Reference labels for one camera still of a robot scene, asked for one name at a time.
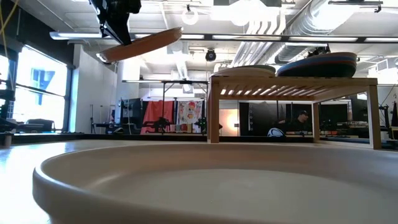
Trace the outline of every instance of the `wooden shelf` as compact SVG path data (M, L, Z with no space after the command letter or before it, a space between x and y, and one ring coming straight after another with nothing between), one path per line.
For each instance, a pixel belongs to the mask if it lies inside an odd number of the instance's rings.
M376 78L315 78L260 76L260 69L223 70L210 77L208 140L218 143L220 100L287 100L312 102L313 138L319 141L319 108L322 101L366 92L368 94L371 147L381 148Z

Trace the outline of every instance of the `table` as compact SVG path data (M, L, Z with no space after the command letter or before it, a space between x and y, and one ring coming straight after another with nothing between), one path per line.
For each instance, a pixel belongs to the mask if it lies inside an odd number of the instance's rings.
M312 128L315 143L354 146L347 142L320 141L319 104L324 101L366 92L368 96L369 142L381 148L376 78L267 77L263 69L223 70L210 77L207 103L208 142L218 143L220 100L284 100L312 102Z

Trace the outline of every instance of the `window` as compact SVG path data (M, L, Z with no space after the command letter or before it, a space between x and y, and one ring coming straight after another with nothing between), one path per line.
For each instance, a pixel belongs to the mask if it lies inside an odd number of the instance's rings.
M13 118L54 121L63 128L68 68L30 47L19 54Z

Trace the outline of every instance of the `red curtain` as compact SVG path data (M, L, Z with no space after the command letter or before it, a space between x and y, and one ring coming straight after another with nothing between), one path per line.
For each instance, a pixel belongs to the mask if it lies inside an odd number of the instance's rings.
M174 101L164 102L164 118L173 123L173 105ZM163 101L150 101L145 112L143 123L146 121L157 121L162 117ZM145 134L146 131L155 131L154 128L142 127L141 134Z

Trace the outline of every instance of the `ceiling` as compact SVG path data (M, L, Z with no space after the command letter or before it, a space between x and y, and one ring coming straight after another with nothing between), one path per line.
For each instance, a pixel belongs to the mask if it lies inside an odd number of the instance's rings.
M165 20L168 27L182 26L186 33L243 33L246 27L234 25L231 21L213 21L206 14L211 9L212 0L200 2L190 1L192 7L199 10L199 20L189 26L184 24L181 14L186 1L180 4L164 1ZM295 6L287 9L287 21L303 7L308 0L295 0ZM373 13L374 7L361 9L351 16L348 21L333 31L334 35L398 35L398 1L384 0L388 7L380 13ZM95 12L87 2L72 0L21 0L20 7L60 32L98 32L98 22ZM130 32L159 32L166 29L161 6L156 1L142 1L139 14L131 14L129 19ZM113 40L90 41L85 49L91 52L106 49L116 44ZM215 63L205 60L208 48L214 48L218 60L232 60L238 50L239 42L207 42L190 41L188 69L212 70ZM368 45L368 44L331 44L333 52L351 51L361 55L397 55L398 45ZM170 73L175 69L173 63L164 64L153 61L147 55L142 59L146 62L144 73Z

